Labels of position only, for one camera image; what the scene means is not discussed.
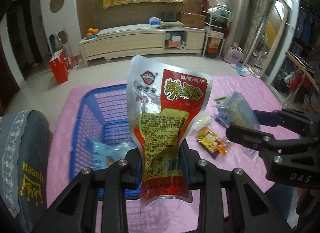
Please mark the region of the purple yellow chips bag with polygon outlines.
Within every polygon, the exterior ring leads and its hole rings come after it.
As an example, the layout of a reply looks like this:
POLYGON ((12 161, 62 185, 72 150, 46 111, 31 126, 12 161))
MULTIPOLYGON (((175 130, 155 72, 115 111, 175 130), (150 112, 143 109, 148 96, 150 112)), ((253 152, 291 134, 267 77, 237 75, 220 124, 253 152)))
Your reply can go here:
POLYGON ((210 147, 216 137, 218 136, 212 130, 208 127, 204 127, 198 132, 196 139, 198 143, 212 156, 212 150, 210 147))

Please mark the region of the blue egg yolk pastry bag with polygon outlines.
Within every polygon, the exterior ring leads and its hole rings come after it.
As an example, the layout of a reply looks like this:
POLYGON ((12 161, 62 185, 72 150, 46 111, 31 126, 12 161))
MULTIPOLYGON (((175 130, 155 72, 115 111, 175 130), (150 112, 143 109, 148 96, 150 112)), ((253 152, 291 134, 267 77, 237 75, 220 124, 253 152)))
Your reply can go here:
POLYGON ((124 159, 129 150, 136 148, 132 141, 122 141, 115 145, 108 145, 93 139, 87 139, 86 146, 92 151, 93 170, 108 168, 116 161, 124 159))

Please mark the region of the red silver snack pouch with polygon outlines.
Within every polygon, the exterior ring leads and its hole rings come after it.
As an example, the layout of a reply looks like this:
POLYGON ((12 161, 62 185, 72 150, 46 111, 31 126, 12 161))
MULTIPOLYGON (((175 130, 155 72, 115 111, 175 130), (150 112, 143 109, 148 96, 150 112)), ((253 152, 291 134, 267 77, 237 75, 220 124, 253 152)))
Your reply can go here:
POLYGON ((140 55, 132 58, 126 85, 127 118, 142 157, 142 210, 157 199, 193 201, 178 154, 207 107, 212 85, 208 74, 140 55))

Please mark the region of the orange cone snack pack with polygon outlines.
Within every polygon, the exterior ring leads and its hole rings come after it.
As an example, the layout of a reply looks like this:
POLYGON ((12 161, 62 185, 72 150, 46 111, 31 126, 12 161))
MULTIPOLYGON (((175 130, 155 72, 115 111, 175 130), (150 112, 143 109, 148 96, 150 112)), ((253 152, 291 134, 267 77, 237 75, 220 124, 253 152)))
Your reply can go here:
POLYGON ((232 143, 226 137, 216 137, 210 147, 213 158, 215 159, 218 155, 225 156, 231 145, 232 143))

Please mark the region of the clear cracker pack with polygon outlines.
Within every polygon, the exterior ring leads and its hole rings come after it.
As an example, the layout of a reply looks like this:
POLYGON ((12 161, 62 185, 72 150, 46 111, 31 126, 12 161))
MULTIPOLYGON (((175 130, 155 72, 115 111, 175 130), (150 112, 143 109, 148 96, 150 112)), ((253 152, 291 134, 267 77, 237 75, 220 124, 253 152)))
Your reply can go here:
POLYGON ((208 126, 213 121, 213 117, 207 114, 202 114, 192 125, 192 131, 199 131, 208 126))

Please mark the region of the green edged wafer pack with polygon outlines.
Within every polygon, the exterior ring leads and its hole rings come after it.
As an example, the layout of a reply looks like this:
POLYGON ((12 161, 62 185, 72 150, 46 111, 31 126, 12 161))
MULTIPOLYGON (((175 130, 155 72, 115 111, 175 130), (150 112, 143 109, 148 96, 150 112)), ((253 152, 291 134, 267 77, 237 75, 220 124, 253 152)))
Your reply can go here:
POLYGON ((227 100, 227 96, 216 98, 214 101, 216 104, 222 104, 227 100))

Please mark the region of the pink tablecloth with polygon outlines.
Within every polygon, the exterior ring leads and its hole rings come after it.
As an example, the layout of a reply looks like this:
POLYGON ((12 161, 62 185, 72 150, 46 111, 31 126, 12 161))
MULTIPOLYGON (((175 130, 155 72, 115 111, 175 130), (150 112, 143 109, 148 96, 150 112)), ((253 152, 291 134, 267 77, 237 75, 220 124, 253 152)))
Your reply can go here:
POLYGON ((254 77, 209 77, 165 68, 140 71, 120 86, 81 90, 63 113, 79 137, 53 140, 49 211, 74 232, 289 232, 281 213, 293 187, 269 180, 298 135, 265 126, 280 103, 254 77))

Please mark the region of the blue plastic basket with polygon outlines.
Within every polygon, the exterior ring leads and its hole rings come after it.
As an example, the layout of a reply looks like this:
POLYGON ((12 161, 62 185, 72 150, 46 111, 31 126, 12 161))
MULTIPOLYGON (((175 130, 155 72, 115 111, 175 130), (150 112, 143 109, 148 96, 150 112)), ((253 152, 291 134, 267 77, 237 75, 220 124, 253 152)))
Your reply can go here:
POLYGON ((87 139, 108 145, 133 142, 126 108, 125 84, 97 88, 85 94, 80 102, 73 132, 70 179, 83 168, 92 168, 92 151, 86 146, 87 139))

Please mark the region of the pink gift bag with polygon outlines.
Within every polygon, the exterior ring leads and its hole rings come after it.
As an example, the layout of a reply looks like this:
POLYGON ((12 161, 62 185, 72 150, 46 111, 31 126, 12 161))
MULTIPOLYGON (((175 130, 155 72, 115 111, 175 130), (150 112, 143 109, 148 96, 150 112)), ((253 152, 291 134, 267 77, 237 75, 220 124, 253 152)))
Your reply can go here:
POLYGON ((226 63, 229 64, 238 64, 244 57, 244 53, 242 51, 242 48, 238 46, 237 43, 234 43, 233 46, 231 46, 227 53, 223 56, 223 60, 226 63))

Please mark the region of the red paper bag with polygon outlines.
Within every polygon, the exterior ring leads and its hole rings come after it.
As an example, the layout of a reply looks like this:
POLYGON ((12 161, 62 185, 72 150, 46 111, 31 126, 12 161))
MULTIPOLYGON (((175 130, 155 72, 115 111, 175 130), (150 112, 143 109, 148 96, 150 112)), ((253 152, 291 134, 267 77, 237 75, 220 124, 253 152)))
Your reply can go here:
POLYGON ((53 53, 48 64, 58 85, 68 81, 68 65, 63 49, 53 53))

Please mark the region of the cream TV cabinet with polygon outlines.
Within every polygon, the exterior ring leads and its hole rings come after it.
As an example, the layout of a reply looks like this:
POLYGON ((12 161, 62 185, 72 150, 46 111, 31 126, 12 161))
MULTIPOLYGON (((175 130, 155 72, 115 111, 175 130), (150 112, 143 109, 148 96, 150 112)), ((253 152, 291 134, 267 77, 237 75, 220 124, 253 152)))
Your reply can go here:
POLYGON ((189 27, 126 25, 99 31, 79 42, 85 65, 93 59, 135 55, 202 53, 205 30, 189 27))

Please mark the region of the white metal shelf rack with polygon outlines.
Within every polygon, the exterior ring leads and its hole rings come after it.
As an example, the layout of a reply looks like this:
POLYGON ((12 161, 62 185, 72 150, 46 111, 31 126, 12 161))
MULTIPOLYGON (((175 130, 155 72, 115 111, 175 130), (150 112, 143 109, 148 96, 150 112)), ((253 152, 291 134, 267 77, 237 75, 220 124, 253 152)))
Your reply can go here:
POLYGON ((202 9, 201 15, 205 16, 202 56, 219 58, 229 34, 232 12, 226 4, 217 4, 202 9))

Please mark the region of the plate of oranges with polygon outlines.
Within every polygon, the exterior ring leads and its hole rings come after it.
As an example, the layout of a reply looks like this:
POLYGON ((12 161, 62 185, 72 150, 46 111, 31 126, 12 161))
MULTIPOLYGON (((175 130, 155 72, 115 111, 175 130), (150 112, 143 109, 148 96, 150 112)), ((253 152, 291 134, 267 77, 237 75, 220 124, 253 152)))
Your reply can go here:
POLYGON ((99 29, 89 28, 89 29, 87 29, 87 33, 85 35, 85 39, 95 38, 98 33, 99 33, 99 29))

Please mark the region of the cardboard box on cabinet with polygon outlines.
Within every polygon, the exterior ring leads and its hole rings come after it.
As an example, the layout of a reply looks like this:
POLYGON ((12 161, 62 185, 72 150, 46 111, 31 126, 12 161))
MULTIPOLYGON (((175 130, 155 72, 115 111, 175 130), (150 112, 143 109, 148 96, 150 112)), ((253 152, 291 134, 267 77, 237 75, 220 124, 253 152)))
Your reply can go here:
POLYGON ((204 22, 206 17, 204 15, 198 15, 189 12, 180 12, 179 21, 189 28, 204 28, 204 22))

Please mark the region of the blue tissue pack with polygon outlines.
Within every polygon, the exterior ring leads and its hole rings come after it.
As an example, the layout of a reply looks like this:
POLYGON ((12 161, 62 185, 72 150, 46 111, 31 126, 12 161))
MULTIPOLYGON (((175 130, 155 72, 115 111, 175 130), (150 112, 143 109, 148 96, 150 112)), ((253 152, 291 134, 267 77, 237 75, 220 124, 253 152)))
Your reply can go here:
POLYGON ((150 24, 151 26, 153 26, 153 25, 160 25, 160 24, 161 24, 161 19, 158 18, 158 17, 150 17, 150 18, 149 18, 149 24, 150 24))

